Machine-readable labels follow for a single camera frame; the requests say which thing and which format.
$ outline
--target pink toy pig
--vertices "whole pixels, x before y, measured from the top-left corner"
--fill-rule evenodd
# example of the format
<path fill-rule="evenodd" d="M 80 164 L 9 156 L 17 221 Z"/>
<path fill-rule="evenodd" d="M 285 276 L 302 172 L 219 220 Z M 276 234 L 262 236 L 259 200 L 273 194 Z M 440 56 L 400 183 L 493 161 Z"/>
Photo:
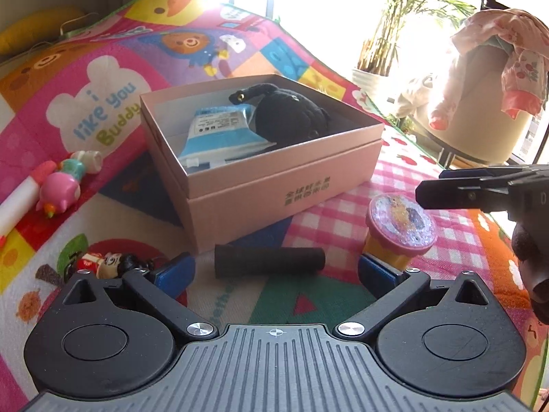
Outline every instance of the pink toy pig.
<path fill-rule="evenodd" d="M 50 174 L 40 188 L 36 210 L 43 209 L 48 218 L 62 214 L 80 197 L 80 183 L 69 173 Z"/>

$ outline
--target triangular cutout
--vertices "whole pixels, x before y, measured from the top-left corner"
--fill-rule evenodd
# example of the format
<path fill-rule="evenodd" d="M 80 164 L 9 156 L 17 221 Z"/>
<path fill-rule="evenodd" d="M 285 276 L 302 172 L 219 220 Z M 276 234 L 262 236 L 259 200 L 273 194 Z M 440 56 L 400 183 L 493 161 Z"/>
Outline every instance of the triangular cutout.
<path fill-rule="evenodd" d="M 95 294 L 93 294 L 90 283 L 81 279 L 75 283 L 70 291 L 69 295 L 63 300 L 65 305 L 85 304 L 87 302 L 94 302 Z"/>
<path fill-rule="evenodd" d="M 295 300 L 294 316 L 316 311 L 316 305 L 304 294 L 299 294 Z"/>
<path fill-rule="evenodd" d="M 466 280 L 456 296 L 456 302 L 462 304 L 488 305 L 487 299 L 482 294 L 478 285 L 472 280 Z"/>

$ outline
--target toy cup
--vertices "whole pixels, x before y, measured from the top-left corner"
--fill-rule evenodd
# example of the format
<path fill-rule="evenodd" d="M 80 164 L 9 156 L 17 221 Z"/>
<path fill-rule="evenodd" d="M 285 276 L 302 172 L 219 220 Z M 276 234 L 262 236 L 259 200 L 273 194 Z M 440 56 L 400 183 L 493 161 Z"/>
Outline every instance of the toy cup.
<path fill-rule="evenodd" d="M 366 213 L 369 227 L 364 253 L 403 271 L 417 255 L 436 242 L 434 220 L 416 202 L 401 194 L 382 194 L 372 199 Z"/>

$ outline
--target box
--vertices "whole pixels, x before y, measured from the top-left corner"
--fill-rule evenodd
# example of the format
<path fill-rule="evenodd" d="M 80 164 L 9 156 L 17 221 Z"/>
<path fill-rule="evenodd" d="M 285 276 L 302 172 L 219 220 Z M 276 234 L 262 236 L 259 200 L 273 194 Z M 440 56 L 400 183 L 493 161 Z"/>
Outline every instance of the box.
<path fill-rule="evenodd" d="M 270 82 L 311 99 L 351 130 L 214 169 L 186 173 L 177 156 L 197 108 L 230 105 L 229 95 Z M 153 162 L 194 252 L 226 244 L 303 211 L 371 178 L 383 124 L 347 104 L 279 75 L 237 77 L 141 96 Z"/>

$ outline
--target black cylindrical object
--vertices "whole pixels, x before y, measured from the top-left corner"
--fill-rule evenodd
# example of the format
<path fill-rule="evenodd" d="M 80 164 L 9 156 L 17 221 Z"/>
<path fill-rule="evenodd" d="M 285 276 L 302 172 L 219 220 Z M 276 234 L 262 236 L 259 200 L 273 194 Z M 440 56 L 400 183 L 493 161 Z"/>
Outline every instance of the black cylindrical object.
<path fill-rule="evenodd" d="M 322 248 L 243 248 L 215 246 L 215 277 L 303 274 L 324 269 Z"/>

